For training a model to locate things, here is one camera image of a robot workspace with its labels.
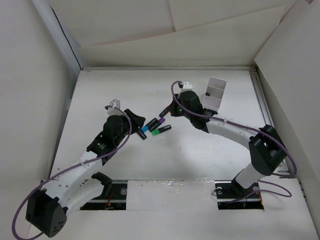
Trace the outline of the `pink highlighter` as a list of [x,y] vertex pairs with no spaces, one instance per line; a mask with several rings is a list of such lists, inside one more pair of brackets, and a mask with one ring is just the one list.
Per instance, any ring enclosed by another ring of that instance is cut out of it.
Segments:
[[145,140],[147,138],[147,136],[145,135],[145,133],[141,129],[139,129],[136,133],[139,135],[139,137],[142,140]]

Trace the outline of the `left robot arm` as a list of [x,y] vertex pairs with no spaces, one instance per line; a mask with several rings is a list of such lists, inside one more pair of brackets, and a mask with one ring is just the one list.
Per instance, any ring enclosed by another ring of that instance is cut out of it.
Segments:
[[100,169],[130,135],[143,127],[146,119],[129,109],[121,111],[111,106],[107,107],[107,114],[102,131],[77,162],[45,181],[28,197],[25,218],[41,234],[56,236],[71,212],[95,197],[104,199],[111,194],[113,181]]

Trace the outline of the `orange highlighter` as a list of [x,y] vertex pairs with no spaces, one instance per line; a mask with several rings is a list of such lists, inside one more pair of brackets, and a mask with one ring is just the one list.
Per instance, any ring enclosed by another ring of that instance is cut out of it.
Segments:
[[160,114],[159,117],[163,118],[166,114],[168,114],[171,111],[172,106],[168,105]]

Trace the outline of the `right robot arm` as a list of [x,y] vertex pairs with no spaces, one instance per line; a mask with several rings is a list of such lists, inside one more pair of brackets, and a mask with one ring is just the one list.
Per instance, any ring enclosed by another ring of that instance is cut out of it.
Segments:
[[288,156],[280,136],[271,125],[253,128],[217,116],[217,112],[202,107],[192,90],[173,94],[170,105],[173,117],[185,117],[196,129],[236,142],[249,150],[250,163],[231,181],[232,193],[243,198],[253,193],[255,184],[271,176]]

